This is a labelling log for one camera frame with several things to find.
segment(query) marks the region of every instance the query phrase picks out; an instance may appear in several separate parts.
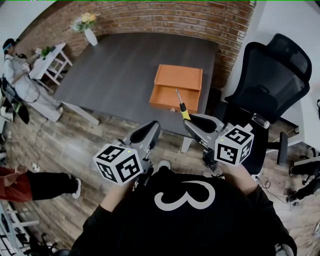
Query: dark gray tabletop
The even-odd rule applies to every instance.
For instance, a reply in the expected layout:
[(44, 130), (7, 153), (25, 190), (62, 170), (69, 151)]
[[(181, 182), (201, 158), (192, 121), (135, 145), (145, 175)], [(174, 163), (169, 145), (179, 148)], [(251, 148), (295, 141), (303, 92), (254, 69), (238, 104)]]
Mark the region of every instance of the dark gray tabletop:
[(198, 113), (208, 101), (218, 45), (190, 36), (163, 33), (121, 33), (104, 36), (88, 45), (62, 80), (54, 97), (187, 136), (180, 112), (149, 104), (159, 64), (203, 69)]

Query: black and white marker cube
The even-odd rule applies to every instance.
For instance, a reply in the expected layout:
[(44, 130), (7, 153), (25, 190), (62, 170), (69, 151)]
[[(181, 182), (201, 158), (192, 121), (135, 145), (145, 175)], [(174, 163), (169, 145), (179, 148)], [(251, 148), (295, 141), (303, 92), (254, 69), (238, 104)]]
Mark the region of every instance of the black and white marker cube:
[(238, 166), (250, 154), (254, 135), (247, 129), (236, 125), (215, 141), (214, 160)]
[(133, 148), (106, 144), (94, 157), (102, 177), (123, 185), (143, 172), (138, 152)]

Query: white number 3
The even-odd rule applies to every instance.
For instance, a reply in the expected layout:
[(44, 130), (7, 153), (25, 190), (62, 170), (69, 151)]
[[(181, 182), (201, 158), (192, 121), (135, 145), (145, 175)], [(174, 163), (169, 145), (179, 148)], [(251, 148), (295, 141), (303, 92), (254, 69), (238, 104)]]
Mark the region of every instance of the white number 3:
[(209, 207), (213, 203), (213, 201), (215, 200), (216, 191), (211, 184), (204, 182), (204, 181), (200, 181), (200, 180), (184, 181), (183, 183), (196, 183), (196, 184), (200, 184), (200, 185), (204, 186), (209, 191), (208, 199), (204, 202), (198, 202), (198, 201), (194, 200), (188, 194), (188, 192), (185, 192), (185, 194), (178, 201), (171, 202), (171, 203), (164, 203), (161, 201), (161, 198), (164, 195), (164, 193), (159, 192), (154, 197), (154, 202), (155, 202), (156, 206), (158, 206), (158, 208), (163, 211), (173, 211), (175, 209), (178, 209), (185, 202), (188, 202), (193, 208), (196, 208), (198, 210), (202, 210), (202, 209)]

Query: white vase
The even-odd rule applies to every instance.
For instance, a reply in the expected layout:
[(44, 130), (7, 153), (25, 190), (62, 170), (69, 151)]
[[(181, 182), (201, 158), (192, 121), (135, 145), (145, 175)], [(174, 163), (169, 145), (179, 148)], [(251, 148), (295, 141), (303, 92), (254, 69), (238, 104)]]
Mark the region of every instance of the white vase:
[(88, 41), (90, 42), (90, 44), (92, 44), (93, 46), (98, 44), (98, 40), (95, 36), (95, 33), (90, 28), (85, 29), (84, 34), (86, 36), (86, 39), (88, 39)]

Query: white power outlet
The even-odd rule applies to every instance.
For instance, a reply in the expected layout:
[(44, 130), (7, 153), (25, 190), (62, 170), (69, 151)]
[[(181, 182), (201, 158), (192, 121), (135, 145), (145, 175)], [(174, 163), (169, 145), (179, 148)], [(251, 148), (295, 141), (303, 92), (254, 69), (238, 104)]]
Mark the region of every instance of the white power outlet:
[(35, 163), (32, 163), (32, 169), (37, 173), (40, 172), (40, 167), (38, 165), (36, 165)]

